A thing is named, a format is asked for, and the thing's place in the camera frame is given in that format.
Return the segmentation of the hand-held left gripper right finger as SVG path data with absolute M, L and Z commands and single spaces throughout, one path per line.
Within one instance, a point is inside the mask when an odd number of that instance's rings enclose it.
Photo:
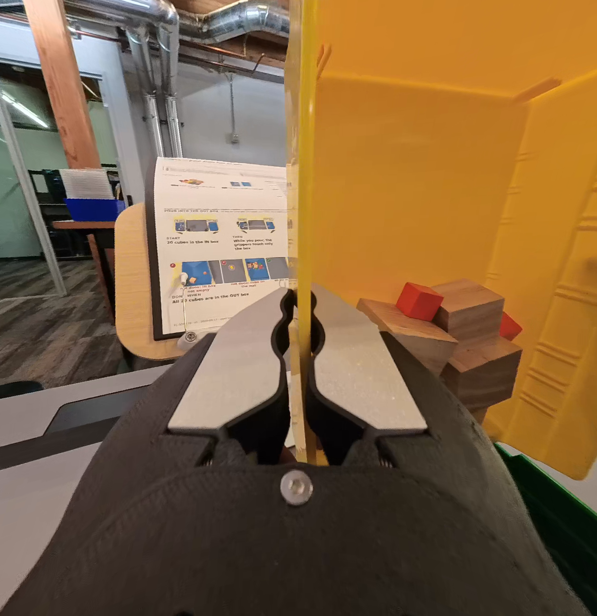
M 377 325 L 318 284 L 311 290 L 305 414 L 329 465 L 342 465 L 364 437 L 427 430 Z

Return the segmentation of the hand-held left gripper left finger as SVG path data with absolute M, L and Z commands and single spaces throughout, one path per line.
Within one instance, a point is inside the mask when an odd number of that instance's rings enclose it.
M 169 420 L 171 434 L 235 440 L 260 465 L 279 462 L 291 423 L 284 355 L 294 304 L 290 289 L 276 289 L 218 330 Z

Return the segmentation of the pile of wooden cubes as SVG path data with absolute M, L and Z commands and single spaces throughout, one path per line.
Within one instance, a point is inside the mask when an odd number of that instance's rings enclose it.
M 406 283 L 395 304 L 361 298 L 356 308 L 431 371 L 480 424 L 508 400 L 522 349 L 522 327 L 504 298 L 469 279 L 426 287 Z

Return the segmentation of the yellow plastic box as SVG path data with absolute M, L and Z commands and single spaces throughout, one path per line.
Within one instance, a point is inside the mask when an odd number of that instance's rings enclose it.
M 523 328 L 489 435 L 597 461 L 597 1 L 290 1 L 299 269 L 350 304 L 467 278 Z

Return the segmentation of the green plastic box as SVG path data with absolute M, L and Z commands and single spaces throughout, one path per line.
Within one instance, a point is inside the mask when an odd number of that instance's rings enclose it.
M 597 615 L 597 514 L 522 454 L 496 443 L 551 558 L 592 615 Z

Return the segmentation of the wooden display board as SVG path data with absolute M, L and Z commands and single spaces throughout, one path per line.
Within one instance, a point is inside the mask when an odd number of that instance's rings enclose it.
M 133 355 L 147 360 L 176 360 L 195 351 L 179 350 L 175 339 L 154 340 L 146 206 L 122 212 L 114 228 L 116 332 Z

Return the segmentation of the dark grey table mat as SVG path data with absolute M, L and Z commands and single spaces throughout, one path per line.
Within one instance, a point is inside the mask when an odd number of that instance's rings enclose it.
M 149 385 L 69 402 L 59 407 L 44 433 L 0 447 L 0 471 L 101 443 Z

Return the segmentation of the printed instruction sheet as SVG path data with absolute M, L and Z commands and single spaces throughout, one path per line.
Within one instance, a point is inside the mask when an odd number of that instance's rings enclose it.
M 212 331 L 289 278 L 286 170 L 157 158 L 155 219 L 164 340 Z

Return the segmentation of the wooden background desk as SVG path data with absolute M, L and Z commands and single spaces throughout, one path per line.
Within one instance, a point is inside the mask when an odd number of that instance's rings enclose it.
M 52 223 L 57 230 L 75 230 L 86 235 L 110 322 L 115 324 L 115 221 L 62 220 Z

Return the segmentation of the blue storage bin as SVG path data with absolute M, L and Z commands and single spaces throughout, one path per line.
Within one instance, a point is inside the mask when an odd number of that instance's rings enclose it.
M 115 199 L 65 198 L 63 202 L 75 222 L 115 222 L 127 207 Z

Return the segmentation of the white ribbed stack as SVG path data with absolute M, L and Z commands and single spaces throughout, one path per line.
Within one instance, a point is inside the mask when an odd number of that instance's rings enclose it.
M 98 169 L 60 169 L 68 199 L 114 200 L 108 173 Z

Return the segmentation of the silver vertical pipe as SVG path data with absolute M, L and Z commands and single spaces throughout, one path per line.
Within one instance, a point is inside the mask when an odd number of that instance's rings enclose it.
M 165 96 L 165 109 L 169 136 L 171 142 L 171 152 L 173 158 L 183 158 L 177 99 L 175 96 Z
M 152 93 L 145 93 L 143 95 L 143 101 L 145 122 L 148 126 L 155 155 L 157 158 L 163 158 L 165 156 L 164 141 L 161 132 L 161 122 L 159 118 L 156 95 Z

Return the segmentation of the wooden pillar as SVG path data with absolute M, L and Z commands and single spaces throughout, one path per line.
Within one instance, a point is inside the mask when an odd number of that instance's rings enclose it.
M 62 1 L 24 1 L 69 168 L 101 162 Z

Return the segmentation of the wall conduit with junction box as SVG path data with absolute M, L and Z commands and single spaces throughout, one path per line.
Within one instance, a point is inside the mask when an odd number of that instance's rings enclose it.
M 229 97 L 230 97 L 230 119 L 231 119 L 231 132 L 230 132 L 230 143 L 233 145 L 237 145 L 240 143 L 240 138 L 236 129 L 236 116 L 235 116 L 235 105 L 234 105 L 234 76 L 233 73 L 227 73 L 226 79 L 228 81 L 229 87 Z

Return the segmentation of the silver ventilation duct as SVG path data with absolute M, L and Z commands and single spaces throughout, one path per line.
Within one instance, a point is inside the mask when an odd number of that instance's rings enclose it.
M 174 42 L 212 45 L 250 33 L 290 35 L 288 10 L 256 1 L 237 1 L 208 13 L 180 11 L 169 1 L 65 1 L 64 6 L 123 28 L 147 24 Z

